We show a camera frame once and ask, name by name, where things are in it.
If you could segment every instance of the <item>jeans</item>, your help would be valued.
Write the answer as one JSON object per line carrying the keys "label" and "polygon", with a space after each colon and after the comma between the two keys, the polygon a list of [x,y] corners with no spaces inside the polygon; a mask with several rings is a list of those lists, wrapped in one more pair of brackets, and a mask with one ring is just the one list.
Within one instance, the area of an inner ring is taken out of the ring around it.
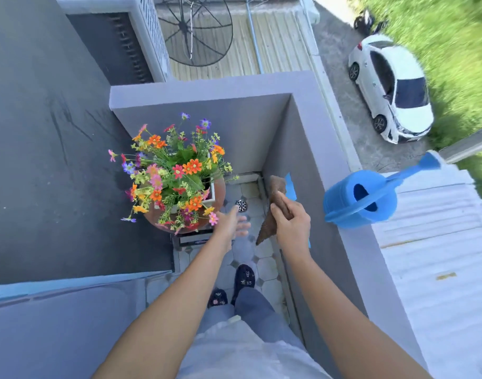
{"label": "jeans", "polygon": [[235,315],[239,315],[264,342],[284,341],[289,345],[306,350],[283,317],[274,311],[262,293],[251,287],[243,287],[239,291],[235,306],[227,304],[207,309],[200,321],[197,333],[205,332],[213,325],[224,322]]}

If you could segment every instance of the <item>lawn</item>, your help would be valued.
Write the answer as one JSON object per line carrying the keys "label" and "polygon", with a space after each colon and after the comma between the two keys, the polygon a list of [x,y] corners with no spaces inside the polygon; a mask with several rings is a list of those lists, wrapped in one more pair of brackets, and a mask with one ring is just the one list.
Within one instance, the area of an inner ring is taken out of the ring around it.
{"label": "lawn", "polygon": [[[429,85],[439,150],[482,128],[482,0],[358,0],[381,18],[386,34],[412,50]],[[482,197],[482,153],[458,163]]]}

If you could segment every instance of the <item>person's left hand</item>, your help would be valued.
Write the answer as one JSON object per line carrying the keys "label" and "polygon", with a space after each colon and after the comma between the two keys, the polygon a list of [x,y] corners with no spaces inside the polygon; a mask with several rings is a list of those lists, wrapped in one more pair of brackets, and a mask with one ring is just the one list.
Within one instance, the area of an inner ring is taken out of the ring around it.
{"label": "person's left hand", "polygon": [[238,216],[238,211],[239,206],[235,205],[227,214],[216,213],[218,223],[215,225],[213,235],[219,236],[225,242],[228,242],[226,251],[231,249],[232,239],[236,236],[247,236],[247,229],[251,227],[251,223],[246,222],[247,218],[244,215]]}

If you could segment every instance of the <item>metal drain cover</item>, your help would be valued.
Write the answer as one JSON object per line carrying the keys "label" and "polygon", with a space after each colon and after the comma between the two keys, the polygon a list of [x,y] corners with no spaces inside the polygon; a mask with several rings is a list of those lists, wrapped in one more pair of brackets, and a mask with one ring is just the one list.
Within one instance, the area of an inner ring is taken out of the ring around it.
{"label": "metal drain cover", "polygon": [[248,204],[244,200],[237,200],[235,204],[239,206],[240,213],[245,212],[248,209]]}

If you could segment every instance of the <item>air conditioner unit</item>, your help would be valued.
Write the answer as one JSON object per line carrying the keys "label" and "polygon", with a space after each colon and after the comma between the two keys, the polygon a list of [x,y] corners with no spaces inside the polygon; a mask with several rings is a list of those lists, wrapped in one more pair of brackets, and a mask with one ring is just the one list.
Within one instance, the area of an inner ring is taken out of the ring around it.
{"label": "air conditioner unit", "polygon": [[153,0],[57,0],[111,85],[172,80]]}

